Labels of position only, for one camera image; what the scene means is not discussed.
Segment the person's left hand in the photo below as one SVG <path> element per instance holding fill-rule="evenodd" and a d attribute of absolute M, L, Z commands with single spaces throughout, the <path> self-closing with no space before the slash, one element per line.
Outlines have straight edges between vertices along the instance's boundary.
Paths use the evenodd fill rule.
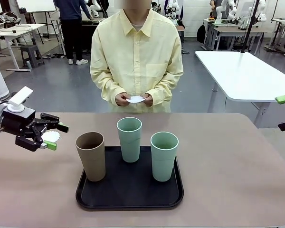
<path fill-rule="evenodd" d="M 143 96 L 144 100 L 143 100 L 143 103 L 147 106 L 147 107 L 151 107 L 153 105 L 153 97 L 148 94 L 148 93 L 145 93 L 144 96 Z"/>

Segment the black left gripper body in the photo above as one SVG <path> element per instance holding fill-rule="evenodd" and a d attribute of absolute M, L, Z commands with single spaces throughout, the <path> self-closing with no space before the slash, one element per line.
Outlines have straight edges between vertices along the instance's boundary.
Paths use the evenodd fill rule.
<path fill-rule="evenodd" d="M 4 108 L 0 117 L 0 128 L 12 135 L 19 135 L 29 129 L 35 119 L 36 111 L 25 107 L 22 112 L 15 113 Z"/>

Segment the person's right hand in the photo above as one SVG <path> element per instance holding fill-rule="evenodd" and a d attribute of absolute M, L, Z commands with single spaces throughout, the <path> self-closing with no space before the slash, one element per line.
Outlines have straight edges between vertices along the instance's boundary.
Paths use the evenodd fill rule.
<path fill-rule="evenodd" d="M 126 107 L 129 105 L 128 99 L 130 98 L 127 93 L 120 93 L 115 96 L 115 102 L 120 107 Z"/>

